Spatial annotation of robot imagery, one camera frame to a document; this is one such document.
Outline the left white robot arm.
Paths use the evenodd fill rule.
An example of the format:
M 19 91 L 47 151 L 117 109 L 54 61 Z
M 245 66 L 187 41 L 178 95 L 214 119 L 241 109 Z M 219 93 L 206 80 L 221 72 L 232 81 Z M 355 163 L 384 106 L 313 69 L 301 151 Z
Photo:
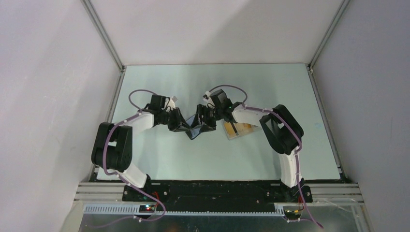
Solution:
M 190 130 L 172 98 L 153 94 L 150 103 L 135 115 L 116 124 L 101 123 L 91 153 L 94 165 L 101 167 L 106 175 L 115 175 L 134 186 L 134 195 L 141 201 L 151 199 L 153 188 L 146 184 L 148 175 L 132 162 L 133 139 L 157 125 L 166 125 L 171 132 Z

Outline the clear plastic card tray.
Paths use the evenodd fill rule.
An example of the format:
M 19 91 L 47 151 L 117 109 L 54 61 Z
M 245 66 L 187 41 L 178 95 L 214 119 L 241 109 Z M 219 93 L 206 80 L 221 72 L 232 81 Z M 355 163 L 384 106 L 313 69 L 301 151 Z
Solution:
M 228 140 L 236 139 L 260 131 L 261 128 L 248 123 L 222 122 Z

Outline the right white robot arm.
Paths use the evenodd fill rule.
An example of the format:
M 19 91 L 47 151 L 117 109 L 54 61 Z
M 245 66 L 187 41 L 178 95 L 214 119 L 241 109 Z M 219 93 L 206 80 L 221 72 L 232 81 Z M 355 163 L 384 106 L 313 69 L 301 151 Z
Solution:
M 192 138 L 200 133 L 214 131 L 216 122 L 246 123 L 263 130 L 271 148 L 278 153 L 281 176 L 285 185 L 281 189 L 282 198 L 294 202 L 301 195 L 297 186 L 301 181 L 298 154 L 302 149 L 304 131 L 290 111 L 282 104 L 272 109 L 250 107 L 242 102 L 232 102 L 219 89 L 204 95 L 205 105 L 197 105 L 197 111 L 189 119 L 193 128 Z

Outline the black card holder wallet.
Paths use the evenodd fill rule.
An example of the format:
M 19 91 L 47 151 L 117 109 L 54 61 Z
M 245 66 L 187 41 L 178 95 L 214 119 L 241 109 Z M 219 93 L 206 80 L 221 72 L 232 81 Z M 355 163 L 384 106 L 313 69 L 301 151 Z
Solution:
M 197 114 L 195 114 L 195 115 L 191 116 L 187 121 L 187 123 L 190 125 L 191 129 L 186 132 L 186 135 L 188 136 L 188 138 L 190 140 L 194 140 L 201 133 L 204 133 L 204 132 L 200 132 L 201 126 L 198 125 L 197 119 L 198 119 Z

